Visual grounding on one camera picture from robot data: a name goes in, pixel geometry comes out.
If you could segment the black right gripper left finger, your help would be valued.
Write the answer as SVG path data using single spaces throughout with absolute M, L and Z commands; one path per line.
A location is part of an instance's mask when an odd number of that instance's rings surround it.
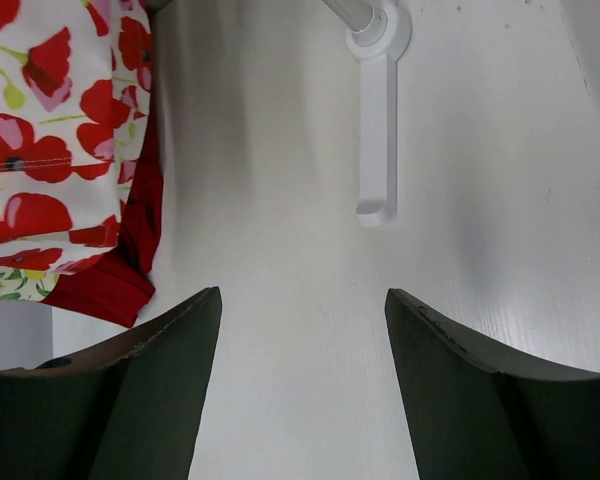
M 0 371 L 0 479 L 185 479 L 221 324 L 218 288 L 33 368 Z

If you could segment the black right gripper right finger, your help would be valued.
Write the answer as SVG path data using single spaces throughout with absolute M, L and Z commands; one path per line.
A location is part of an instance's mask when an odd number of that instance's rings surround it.
M 600 373 L 516 350 L 391 289 L 388 336 L 422 479 L 600 479 Z

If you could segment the red poppy print skirt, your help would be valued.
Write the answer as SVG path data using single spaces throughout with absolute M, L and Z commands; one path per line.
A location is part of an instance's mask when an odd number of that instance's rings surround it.
M 118 242 L 150 112 L 144 1 L 0 1 L 0 266 L 83 270 Z

